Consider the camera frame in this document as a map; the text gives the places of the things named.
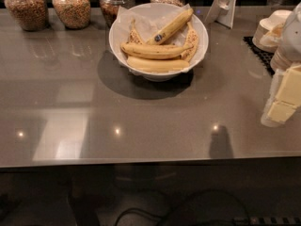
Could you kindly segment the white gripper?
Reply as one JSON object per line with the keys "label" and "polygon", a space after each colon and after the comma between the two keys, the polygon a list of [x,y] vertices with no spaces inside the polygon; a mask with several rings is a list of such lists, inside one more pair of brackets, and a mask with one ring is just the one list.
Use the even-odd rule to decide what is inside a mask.
{"label": "white gripper", "polygon": [[274,100],[301,105],[301,3],[287,18],[270,66],[275,72],[270,88]]}

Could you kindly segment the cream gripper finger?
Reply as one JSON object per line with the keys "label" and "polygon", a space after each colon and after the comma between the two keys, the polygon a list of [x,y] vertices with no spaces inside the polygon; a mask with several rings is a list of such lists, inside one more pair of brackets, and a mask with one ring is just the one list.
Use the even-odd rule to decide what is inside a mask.
{"label": "cream gripper finger", "polygon": [[283,125],[296,111],[296,107],[268,99],[261,116],[261,123],[268,127]]}

